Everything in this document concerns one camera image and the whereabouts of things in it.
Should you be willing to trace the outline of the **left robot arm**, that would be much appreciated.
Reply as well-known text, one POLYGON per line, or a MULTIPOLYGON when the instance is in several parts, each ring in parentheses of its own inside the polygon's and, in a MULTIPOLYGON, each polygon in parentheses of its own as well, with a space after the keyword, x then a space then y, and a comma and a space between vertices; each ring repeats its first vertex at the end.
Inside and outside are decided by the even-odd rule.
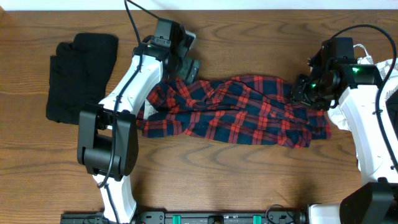
POLYGON ((139 152, 136 119, 152 89, 164 78, 195 78, 200 61, 187 57, 196 35, 168 19, 138 43, 131 65, 116 88, 99 103, 80 111, 77 161, 101 191, 104 211, 95 223, 131 223, 137 203, 130 174, 139 152))

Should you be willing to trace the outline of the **red navy plaid shirt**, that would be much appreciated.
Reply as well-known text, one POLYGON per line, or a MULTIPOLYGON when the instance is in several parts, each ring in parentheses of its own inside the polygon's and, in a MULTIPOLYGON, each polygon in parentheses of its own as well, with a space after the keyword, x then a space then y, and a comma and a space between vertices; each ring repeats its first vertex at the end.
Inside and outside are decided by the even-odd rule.
POLYGON ((282 78, 245 75, 227 80, 162 81, 147 97, 155 113, 137 115, 147 138, 186 134, 245 145, 309 147, 331 139, 323 111, 290 100, 292 84, 282 78))

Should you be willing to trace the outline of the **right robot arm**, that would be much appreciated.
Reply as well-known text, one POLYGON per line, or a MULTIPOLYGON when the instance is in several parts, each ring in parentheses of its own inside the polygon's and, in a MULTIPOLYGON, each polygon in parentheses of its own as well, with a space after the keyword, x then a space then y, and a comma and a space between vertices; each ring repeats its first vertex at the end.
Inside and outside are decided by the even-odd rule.
POLYGON ((397 223, 397 137, 375 65, 360 64, 353 40, 332 37, 309 59, 309 76, 299 75, 291 100, 312 109, 338 108, 351 131, 361 187, 339 203, 307 205, 296 223, 397 223))

